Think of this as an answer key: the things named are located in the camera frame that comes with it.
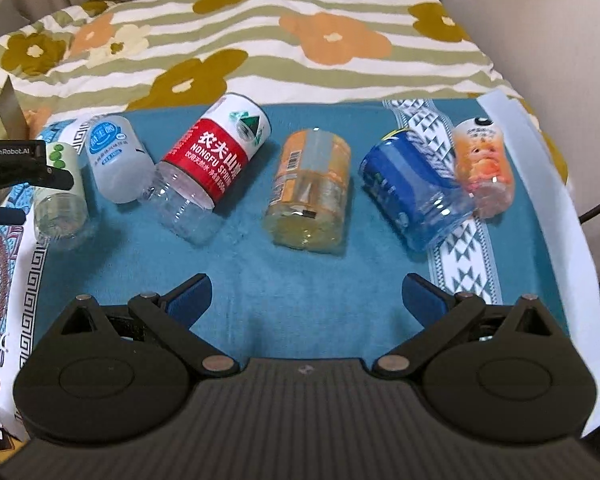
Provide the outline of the green dotted label cup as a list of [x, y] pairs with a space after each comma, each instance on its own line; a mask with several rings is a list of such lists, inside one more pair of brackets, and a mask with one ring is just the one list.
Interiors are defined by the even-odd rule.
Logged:
[[84, 193], [79, 155], [64, 142], [47, 144], [47, 165], [66, 170], [73, 178], [68, 191], [36, 188], [33, 194], [36, 240], [55, 250], [69, 250], [87, 238], [90, 215]]

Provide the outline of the frosted white blue-label cup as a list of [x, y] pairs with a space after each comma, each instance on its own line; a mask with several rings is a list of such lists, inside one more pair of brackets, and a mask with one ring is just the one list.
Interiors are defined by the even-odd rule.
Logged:
[[86, 148], [97, 189], [106, 200], [131, 203], [151, 184], [155, 164], [126, 118], [97, 119], [88, 130]]

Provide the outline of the red Nongfu label cup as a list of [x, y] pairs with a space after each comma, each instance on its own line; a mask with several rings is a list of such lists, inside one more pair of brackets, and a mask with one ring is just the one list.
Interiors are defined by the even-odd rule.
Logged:
[[215, 207], [271, 131], [256, 102], [224, 94], [158, 161], [142, 200], [171, 232], [190, 244], [207, 244], [222, 223]]

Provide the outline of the blue label clear cup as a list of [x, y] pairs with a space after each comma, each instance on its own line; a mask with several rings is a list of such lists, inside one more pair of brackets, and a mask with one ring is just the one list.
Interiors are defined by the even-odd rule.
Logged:
[[468, 220], [474, 199], [410, 128], [384, 136], [358, 173], [367, 193], [414, 252], [426, 252]]

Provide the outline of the orange cartoon label cup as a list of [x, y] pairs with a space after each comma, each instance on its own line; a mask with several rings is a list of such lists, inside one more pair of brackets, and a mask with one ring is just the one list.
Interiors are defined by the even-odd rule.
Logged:
[[474, 198], [481, 218], [502, 214], [515, 196], [503, 131], [489, 117], [475, 117], [457, 125], [452, 135], [456, 180]]

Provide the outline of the orange label yellow cup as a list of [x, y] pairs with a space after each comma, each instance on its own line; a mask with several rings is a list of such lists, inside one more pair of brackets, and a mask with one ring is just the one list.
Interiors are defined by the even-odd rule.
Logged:
[[346, 223], [351, 149], [321, 128], [288, 136], [263, 225], [276, 245], [338, 252]]

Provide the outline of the teal patterned cloth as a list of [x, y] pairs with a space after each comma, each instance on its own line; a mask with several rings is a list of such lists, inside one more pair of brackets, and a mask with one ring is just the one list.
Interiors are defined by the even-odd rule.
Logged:
[[[190, 244], [139, 203], [115, 205], [84, 170], [87, 234], [76, 246], [38, 244], [32, 226], [0, 228], [0, 414], [11, 418], [12, 383], [34, 345], [76, 294], [123, 304], [143, 290], [164, 292], [195, 273], [212, 281], [212, 305], [195, 332], [238, 360], [375, 359], [415, 335], [404, 309], [405, 274], [451, 292], [509, 304], [538, 295], [592, 372], [600, 426], [600, 291], [588, 244], [548, 148], [524, 108], [501, 92], [468, 100], [404, 100], [270, 105], [272, 125], [246, 170]], [[504, 214], [470, 220], [430, 252], [412, 252], [359, 176], [349, 192], [344, 239], [336, 252], [275, 245], [263, 227], [280, 152], [288, 136], [321, 127], [350, 145], [353, 165], [391, 130], [417, 133], [445, 165], [452, 130], [490, 115], [505, 133], [515, 197]]]

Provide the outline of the floral striped blanket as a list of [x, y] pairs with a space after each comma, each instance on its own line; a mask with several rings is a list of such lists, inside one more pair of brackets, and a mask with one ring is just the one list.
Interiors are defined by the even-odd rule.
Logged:
[[35, 130], [227, 91], [261, 104], [516, 96], [440, 0], [88, 0], [1, 35], [5, 82]]

